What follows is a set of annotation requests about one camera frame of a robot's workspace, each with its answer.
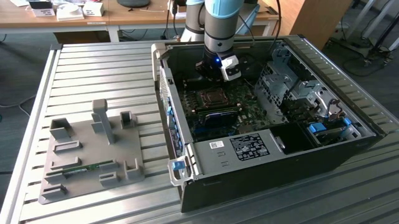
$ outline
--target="metal bracket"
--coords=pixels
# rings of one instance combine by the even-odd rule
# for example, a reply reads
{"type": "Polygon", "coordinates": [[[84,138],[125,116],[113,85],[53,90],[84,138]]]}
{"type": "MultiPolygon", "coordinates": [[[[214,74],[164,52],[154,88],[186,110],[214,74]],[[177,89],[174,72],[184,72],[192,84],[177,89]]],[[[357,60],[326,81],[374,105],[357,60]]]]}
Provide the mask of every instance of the metal bracket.
{"type": "Polygon", "coordinates": [[[154,81],[158,80],[156,74],[156,60],[162,58],[164,53],[166,53],[168,49],[164,43],[154,43],[150,46],[150,60],[152,60],[152,78],[154,81]]]}

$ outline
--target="table leg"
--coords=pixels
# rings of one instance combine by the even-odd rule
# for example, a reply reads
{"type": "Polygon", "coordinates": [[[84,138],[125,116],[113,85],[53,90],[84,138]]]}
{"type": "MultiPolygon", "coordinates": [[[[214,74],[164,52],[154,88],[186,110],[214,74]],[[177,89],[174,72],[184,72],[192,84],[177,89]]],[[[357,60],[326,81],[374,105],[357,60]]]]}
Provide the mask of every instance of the table leg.
{"type": "Polygon", "coordinates": [[[108,34],[109,34],[109,40],[110,42],[118,42],[118,35],[117,35],[117,31],[118,31],[118,26],[108,26],[108,34]]]}

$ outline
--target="green circuit board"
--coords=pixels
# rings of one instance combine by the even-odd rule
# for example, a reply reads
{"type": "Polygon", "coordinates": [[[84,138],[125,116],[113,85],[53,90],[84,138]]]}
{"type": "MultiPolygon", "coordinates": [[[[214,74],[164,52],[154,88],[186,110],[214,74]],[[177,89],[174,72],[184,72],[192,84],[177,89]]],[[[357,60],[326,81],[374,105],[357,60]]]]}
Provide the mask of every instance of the green circuit board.
{"type": "Polygon", "coordinates": [[[253,85],[242,79],[204,90],[178,93],[194,142],[261,130],[270,125],[253,85]]]}

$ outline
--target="barcode label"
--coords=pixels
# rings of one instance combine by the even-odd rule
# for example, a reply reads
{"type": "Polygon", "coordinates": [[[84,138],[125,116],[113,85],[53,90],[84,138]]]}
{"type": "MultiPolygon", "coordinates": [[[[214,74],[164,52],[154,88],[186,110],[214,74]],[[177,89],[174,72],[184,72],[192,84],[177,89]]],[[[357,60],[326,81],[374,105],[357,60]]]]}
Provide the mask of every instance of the barcode label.
{"type": "Polygon", "coordinates": [[[224,147],[222,141],[214,141],[209,143],[212,149],[224,147]]]}

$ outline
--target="label sticker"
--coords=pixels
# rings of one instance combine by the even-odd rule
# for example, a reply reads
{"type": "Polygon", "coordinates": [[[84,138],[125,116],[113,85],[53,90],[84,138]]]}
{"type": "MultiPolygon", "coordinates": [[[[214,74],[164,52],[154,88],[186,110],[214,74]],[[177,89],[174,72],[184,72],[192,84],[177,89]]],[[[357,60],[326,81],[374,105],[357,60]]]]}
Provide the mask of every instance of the label sticker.
{"type": "Polygon", "coordinates": [[[214,141],[209,143],[210,149],[224,147],[222,141],[214,141]]]}
{"type": "Polygon", "coordinates": [[[241,161],[269,155],[264,142],[257,133],[232,138],[229,141],[234,149],[237,159],[241,161]]]}
{"type": "Polygon", "coordinates": [[[86,22],[88,25],[98,25],[98,24],[105,24],[105,22],[86,22]]]}

